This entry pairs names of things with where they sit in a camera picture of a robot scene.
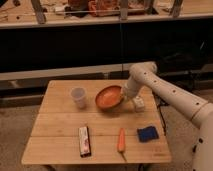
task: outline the bowl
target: bowl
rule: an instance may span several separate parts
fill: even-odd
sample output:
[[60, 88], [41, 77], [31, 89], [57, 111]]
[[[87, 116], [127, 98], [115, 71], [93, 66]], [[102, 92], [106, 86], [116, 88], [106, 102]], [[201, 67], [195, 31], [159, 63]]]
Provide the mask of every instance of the bowl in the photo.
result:
[[98, 108], [106, 110], [117, 106], [122, 99], [121, 86], [112, 85], [101, 90], [97, 94], [95, 102]]

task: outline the wooden table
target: wooden table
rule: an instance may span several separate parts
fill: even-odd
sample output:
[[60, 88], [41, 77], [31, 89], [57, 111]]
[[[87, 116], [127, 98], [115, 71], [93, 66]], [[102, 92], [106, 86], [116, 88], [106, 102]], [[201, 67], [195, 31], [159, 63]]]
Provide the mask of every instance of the wooden table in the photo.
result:
[[[23, 164], [123, 164], [117, 152], [119, 129], [126, 132], [127, 163], [165, 163], [171, 161], [152, 92], [143, 87], [144, 112], [136, 113], [131, 102], [123, 102], [108, 112], [95, 105], [95, 96], [109, 85], [123, 85], [125, 80], [51, 81], [25, 149]], [[71, 99], [74, 87], [87, 93], [87, 108], [78, 109]], [[78, 128], [88, 125], [92, 156], [81, 158]], [[137, 128], [153, 125], [160, 138], [140, 143]]]

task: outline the paper cup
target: paper cup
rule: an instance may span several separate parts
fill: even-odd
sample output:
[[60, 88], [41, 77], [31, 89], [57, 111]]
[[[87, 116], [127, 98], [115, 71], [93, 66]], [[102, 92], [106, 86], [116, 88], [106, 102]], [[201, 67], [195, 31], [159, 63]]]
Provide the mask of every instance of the paper cup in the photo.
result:
[[71, 96], [78, 108], [83, 109], [86, 107], [86, 93], [83, 88], [76, 87], [72, 89]]

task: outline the floor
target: floor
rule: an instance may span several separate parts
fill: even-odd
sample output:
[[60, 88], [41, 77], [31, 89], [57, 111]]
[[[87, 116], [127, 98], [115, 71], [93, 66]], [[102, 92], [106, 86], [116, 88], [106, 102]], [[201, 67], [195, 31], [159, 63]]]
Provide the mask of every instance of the floor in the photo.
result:
[[[195, 94], [213, 102], [213, 89], [200, 90]], [[23, 166], [21, 158], [33, 123], [38, 113], [42, 95], [3, 97], [0, 99], [0, 171], [45, 171], [37, 165]], [[163, 106], [172, 162], [153, 164], [150, 171], [188, 171], [192, 167], [193, 152], [198, 134], [195, 128], [171, 106]], [[137, 165], [84, 165], [54, 166], [58, 171], [137, 171]]]

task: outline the carrot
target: carrot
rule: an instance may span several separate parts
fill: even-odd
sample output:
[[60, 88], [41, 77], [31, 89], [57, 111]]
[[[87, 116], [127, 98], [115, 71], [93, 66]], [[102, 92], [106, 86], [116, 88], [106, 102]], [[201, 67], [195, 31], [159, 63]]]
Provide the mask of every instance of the carrot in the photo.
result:
[[124, 128], [120, 129], [117, 150], [119, 153], [123, 153], [125, 151], [125, 131]]

